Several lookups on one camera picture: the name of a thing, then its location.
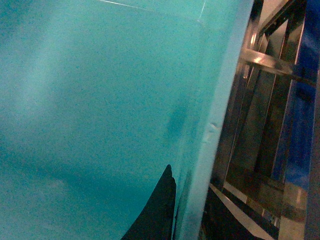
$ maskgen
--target shiny metal beam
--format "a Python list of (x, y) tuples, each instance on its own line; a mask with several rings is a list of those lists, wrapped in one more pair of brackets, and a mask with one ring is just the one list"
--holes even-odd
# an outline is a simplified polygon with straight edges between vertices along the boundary
[(314, 88), (316, 87), (317, 73), (311, 69), (291, 64), (261, 52), (244, 48), (241, 51), (239, 60), (248, 65), (258, 67), (263, 71), (280, 76), (287, 76), (290, 77), (290, 79), (308, 84)]

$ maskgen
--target black fin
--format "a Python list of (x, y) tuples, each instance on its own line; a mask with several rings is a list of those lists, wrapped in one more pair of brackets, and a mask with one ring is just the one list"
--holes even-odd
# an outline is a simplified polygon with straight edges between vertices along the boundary
[(176, 201), (176, 182), (166, 166), (149, 200), (122, 240), (170, 240)]

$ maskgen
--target dark shape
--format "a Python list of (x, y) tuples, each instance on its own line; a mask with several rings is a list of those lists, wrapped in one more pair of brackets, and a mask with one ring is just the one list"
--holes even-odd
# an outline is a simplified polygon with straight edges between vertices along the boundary
[(122, 240), (169, 240), (176, 201), (176, 182), (166, 166), (148, 202)]
[(201, 229), (207, 240), (261, 240), (238, 222), (210, 188), (204, 207)]

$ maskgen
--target turquoise surface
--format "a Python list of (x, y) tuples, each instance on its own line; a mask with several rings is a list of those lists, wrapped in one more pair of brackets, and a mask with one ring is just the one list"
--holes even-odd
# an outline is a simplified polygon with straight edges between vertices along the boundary
[(0, 239), (118, 240), (167, 164), (196, 239), (252, 0), (0, 6)]

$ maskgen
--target vertical post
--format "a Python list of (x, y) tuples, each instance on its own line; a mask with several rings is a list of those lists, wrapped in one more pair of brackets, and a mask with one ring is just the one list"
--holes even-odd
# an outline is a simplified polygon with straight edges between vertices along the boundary
[(320, 240), (320, 74), (316, 83), (305, 240)]

